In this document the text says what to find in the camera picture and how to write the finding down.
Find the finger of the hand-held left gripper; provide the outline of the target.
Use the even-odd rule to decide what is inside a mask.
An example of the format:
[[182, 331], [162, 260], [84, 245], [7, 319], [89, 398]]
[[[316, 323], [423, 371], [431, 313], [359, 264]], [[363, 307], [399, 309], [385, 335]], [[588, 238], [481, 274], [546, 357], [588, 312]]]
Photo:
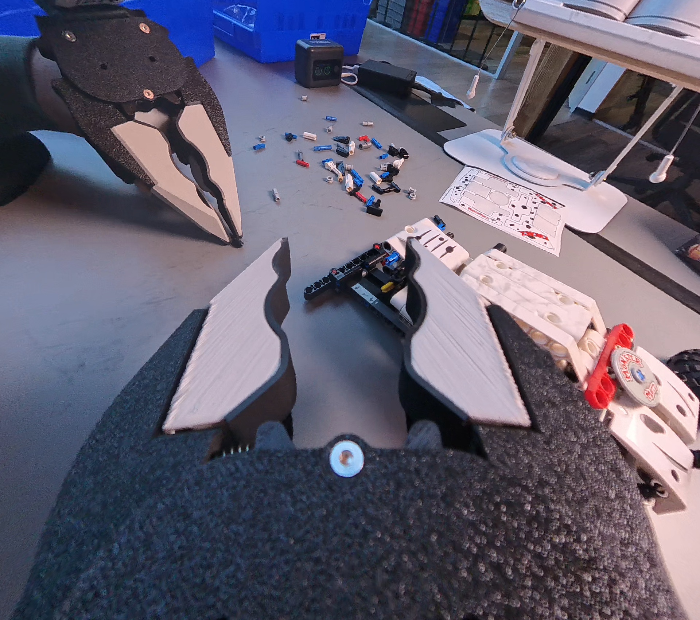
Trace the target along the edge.
[[176, 119], [182, 153], [201, 197], [223, 222], [230, 239], [242, 240], [242, 222], [232, 157], [202, 105], [187, 105]]
[[151, 179], [155, 196], [204, 231], [230, 242], [218, 213], [203, 201], [194, 182], [175, 165], [170, 144], [159, 129], [138, 121], [127, 121], [113, 126], [111, 131]]

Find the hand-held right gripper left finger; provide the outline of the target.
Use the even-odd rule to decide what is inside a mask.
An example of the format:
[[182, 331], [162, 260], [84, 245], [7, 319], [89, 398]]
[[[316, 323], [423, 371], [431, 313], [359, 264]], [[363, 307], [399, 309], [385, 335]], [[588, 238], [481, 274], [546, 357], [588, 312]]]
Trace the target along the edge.
[[281, 423], [293, 438], [297, 388], [282, 328], [290, 310], [290, 277], [289, 242], [282, 237], [209, 302], [163, 433], [214, 428], [224, 451], [253, 448], [258, 428], [267, 422]]

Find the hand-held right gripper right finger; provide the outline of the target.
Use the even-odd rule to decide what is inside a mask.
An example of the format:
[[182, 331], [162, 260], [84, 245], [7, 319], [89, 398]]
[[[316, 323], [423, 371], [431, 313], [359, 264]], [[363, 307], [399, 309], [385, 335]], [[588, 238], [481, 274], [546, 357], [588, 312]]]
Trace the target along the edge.
[[530, 429], [486, 302], [416, 238], [405, 256], [408, 328], [398, 393], [408, 440], [484, 450], [480, 426]]

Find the white brick toy truck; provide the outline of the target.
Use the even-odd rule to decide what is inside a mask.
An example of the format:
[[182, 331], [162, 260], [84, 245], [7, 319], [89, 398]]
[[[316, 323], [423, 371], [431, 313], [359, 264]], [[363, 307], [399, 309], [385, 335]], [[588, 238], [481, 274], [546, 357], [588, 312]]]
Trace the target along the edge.
[[[699, 399], [666, 362], [637, 343], [631, 327], [604, 327], [594, 300], [509, 256], [503, 244], [471, 258], [441, 218], [424, 218], [332, 268], [304, 289], [304, 299], [315, 300], [329, 290], [345, 292], [404, 332], [412, 324], [405, 309], [404, 261], [407, 240], [413, 237], [487, 304], [506, 310], [552, 355], [637, 467], [644, 495], [661, 501], [657, 511], [687, 507], [690, 469], [682, 466], [699, 454], [690, 448]], [[395, 288], [382, 293], [381, 286], [390, 281]]]

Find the person's left forearm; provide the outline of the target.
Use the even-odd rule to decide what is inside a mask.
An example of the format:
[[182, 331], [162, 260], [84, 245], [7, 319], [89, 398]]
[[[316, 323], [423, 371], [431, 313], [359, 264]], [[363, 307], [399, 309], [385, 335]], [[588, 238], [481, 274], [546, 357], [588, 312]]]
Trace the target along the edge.
[[34, 39], [1, 37], [1, 138], [32, 131], [81, 136], [65, 102], [53, 90], [57, 64], [43, 57]]

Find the black device with green display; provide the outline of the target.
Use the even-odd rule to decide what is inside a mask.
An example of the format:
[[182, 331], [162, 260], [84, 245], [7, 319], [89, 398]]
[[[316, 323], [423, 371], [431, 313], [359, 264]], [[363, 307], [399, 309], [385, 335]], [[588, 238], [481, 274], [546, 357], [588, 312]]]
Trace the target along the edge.
[[344, 47], [333, 40], [299, 39], [295, 44], [295, 80], [307, 89], [339, 85], [344, 57]]

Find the white sticker sheet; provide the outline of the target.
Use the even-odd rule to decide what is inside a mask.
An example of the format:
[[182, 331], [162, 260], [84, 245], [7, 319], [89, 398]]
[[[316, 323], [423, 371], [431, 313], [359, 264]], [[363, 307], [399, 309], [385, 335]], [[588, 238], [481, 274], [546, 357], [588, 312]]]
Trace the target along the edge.
[[440, 203], [558, 257], [565, 205], [477, 167], [464, 167]]

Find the pile of small brick pieces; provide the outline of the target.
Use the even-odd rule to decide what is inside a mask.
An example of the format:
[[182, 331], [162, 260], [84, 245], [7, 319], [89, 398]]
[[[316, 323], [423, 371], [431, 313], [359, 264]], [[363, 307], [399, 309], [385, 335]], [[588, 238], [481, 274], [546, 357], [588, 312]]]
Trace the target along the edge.
[[310, 225], [331, 213], [351, 222], [388, 217], [392, 203], [415, 200], [416, 190], [399, 177], [407, 152], [379, 116], [347, 89], [331, 97], [294, 90], [241, 116], [241, 200], [264, 202], [284, 221], [306, 213]]

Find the black power adapter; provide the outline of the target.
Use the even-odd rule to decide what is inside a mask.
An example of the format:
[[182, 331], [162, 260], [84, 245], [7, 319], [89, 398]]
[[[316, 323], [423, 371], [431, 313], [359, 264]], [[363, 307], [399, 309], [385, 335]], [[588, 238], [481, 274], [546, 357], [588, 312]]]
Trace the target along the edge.
[[357, 85], [373, 90], [406, 98], [416, 84], [416, 71], [388, 62], [368, 59], [358, 65]]

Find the dark grey flat mat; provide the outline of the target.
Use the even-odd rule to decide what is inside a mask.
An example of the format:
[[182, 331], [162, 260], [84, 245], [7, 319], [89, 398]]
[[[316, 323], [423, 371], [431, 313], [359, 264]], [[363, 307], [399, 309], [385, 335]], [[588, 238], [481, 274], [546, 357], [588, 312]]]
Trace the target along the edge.
[[442, 132], [452, 132], [466, 125], [416, 94], [400, 97], [361, 85], [351, 86], [351, 89], [437, 145], [443, 145], [448, 140]]

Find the black toy tyre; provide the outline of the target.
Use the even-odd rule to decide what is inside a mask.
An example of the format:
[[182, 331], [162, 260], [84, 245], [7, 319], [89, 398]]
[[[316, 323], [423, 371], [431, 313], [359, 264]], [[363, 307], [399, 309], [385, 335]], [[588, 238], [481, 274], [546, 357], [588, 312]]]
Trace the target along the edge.
[[685, 383], [698, 399], [700, 397], [699, 355], [699, 349], [691, 349], [676, 353], [666, 361], [666, 366]]

